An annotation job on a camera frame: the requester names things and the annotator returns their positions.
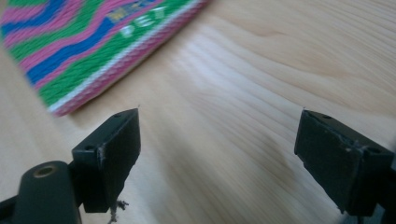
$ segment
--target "green stripe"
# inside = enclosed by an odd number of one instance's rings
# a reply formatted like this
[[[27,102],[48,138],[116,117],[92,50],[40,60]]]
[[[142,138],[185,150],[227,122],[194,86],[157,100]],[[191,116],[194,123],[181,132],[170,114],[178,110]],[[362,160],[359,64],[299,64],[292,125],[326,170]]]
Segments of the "green stripe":
[[[191,0],[174,0],[164,1],[156,7],[166,7],[164,11],[164,19],[155,20],[155,23],[148,27],[134,29],[134,35],[130,38],[124,38],[120,33],[114,35],[107,43],[105,43],[94,54],[71,64],[61,75],[56,77],[46,86],[39,90],[39,95],[44,103],[48,106],[56,103],[67,93],[72,91],[76,86],[81,84],[86,78],[98,71],[102,66],[109,62],[116,54],[126,49],[133,42],[141,38],[153,27],[165,21],[175,11],[188,4]]]
[[[33,7],[47,3],[48,0],[8,0],[11,7]]]
[[[90,25],[93,14],[103,3],[103,0],[84,1],[84,5],[76,18],[67,26],[60,30],[45,33],[44,35],[38,35],[23,41],[10,49],[11,54],[19,62],[28,55],[44,48],[56,40],[64,39],[83,32],[87,26]]]

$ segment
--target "black mechanical part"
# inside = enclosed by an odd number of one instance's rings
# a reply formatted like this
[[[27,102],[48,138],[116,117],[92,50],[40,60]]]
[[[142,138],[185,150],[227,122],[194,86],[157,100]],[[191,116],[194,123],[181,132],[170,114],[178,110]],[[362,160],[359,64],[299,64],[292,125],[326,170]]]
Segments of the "black mechanical part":
[[[327,115],[304,110],[294,152],[341,212],[370,217],[378,203],[394,211],[394,155],[369,138]]]
[[[73,150],[74,160],[46,162],[26,172],[19,195],[0,202],[0,224],[78,224],[78,207],[104,213],[117,206],[140,154],[138,110],[106,120]]]
[[[115,206],[140,153],[137,109],[116,114],[73,150],[78,196],[87,213]]]
[[[80,222],[66,163],[46,162],[22,176],[12,223],[78,224]]]

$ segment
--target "striped pattern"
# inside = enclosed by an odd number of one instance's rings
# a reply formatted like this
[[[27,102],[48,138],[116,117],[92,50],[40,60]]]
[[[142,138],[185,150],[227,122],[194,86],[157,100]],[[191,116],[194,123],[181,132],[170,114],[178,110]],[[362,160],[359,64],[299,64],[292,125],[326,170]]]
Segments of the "striped pattern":
[[[138,65],[207,1],[15,0],[3,15],[3,40],[49,111],[62,116]]]

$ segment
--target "light wooden surface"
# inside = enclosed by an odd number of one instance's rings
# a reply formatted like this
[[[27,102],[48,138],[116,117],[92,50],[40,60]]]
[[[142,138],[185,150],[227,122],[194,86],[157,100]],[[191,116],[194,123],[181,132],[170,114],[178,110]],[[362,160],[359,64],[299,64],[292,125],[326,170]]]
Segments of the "light wooden surface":
[[[6,3],[2,1],[3,10]],[[339,223],[293,155],[303,107],[392,148],[393,0],[215,0],[129,76],[70,116],[49,115],[0,52],[0,200],[44,161],[139,107],[142,154],[118,223]],[[109,214],[82,212],[84,224]]]

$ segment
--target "screw hole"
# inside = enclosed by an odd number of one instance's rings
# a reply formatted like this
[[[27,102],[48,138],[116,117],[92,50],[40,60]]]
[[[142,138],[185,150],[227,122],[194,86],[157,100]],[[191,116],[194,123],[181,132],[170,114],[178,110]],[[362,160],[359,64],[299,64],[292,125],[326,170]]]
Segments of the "screw hole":
[[[52,175],[55,171],[56,171],[56,167],[53,165],[49,165],[36,170],[33,176],[35,178],[42,178]]]
[[[95,149],[95,147],[94,146],[85,146],[85,150],[94,150]]]
[[[373,153],[381,153],[381,150],[379,150],[378,148],[375,148],[375,147],[369,147],[368,150]]]

